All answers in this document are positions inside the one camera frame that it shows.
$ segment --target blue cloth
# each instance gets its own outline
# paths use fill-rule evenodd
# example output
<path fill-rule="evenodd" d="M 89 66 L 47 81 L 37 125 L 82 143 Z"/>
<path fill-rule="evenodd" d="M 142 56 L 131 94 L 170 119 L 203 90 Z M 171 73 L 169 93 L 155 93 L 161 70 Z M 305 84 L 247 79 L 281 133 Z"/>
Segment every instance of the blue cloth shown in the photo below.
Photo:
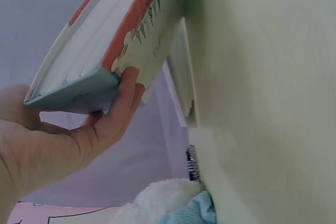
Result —
<path fill-rule="evenodd" d="M 203 191 L 187 206 L 166 215 L 157 224 L 216 224 L 216 211 L 211 196 Z"/>

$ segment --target book cover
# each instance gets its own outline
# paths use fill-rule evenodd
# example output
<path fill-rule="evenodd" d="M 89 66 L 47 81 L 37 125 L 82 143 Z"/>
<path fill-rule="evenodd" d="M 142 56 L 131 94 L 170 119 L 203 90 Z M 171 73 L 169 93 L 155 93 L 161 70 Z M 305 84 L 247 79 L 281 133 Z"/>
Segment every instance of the book cover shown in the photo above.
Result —
<path fill-rule="evenodd" d="M 36 74 L 25 99 L 26 105 L 83 114 L 105 111 L 116 96 L 121 74 L 129 66 L 140 70 L 138 82 L 146 88 L 142 99 L 146 102 L 169 54 L 181 18 L 182 0 L 134 0 L 111 38 L 98 69 L 39 94 L 39 85 L 50 65 L 98 1 L 85 0 L 62 30 Z"/>

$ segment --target book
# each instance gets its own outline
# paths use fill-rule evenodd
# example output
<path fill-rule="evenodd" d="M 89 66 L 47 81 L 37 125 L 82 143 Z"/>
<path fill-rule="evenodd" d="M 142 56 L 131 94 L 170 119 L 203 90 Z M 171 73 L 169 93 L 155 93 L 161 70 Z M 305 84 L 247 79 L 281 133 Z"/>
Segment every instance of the book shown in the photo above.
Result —
<path fill-rule="evenodd" d="M 42 62 L 27 106 L 107 111 L 127 67 L 139 69 L 146 103 L 169 55 L 183 0 L 85 0 Z"/>

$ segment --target cream wall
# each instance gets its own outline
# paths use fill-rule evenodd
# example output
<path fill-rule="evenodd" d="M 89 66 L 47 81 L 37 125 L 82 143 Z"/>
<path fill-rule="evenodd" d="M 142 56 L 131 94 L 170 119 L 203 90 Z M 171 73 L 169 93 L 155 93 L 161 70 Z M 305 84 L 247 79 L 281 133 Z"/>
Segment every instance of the cream wall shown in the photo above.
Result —
<path fill-rule="evenodd" d="M 336 222 L 336 0 L 188 0 L 219 223 Z"/>

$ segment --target spiral binding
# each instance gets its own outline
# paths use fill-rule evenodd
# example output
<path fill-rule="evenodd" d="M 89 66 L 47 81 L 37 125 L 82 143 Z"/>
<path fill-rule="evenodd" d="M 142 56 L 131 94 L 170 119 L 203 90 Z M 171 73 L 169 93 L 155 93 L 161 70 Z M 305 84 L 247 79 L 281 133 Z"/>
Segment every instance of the spiral binding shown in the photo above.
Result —
<path fill-rule="evenodd" d="M 198 160 L 196 155 L 196 149 L 194 145 L 189 145 L 186 151 L 189 179 L 191 181 L 201 182 L 201 177 L 199 175 L 200 168 L 198 167 Z"/>

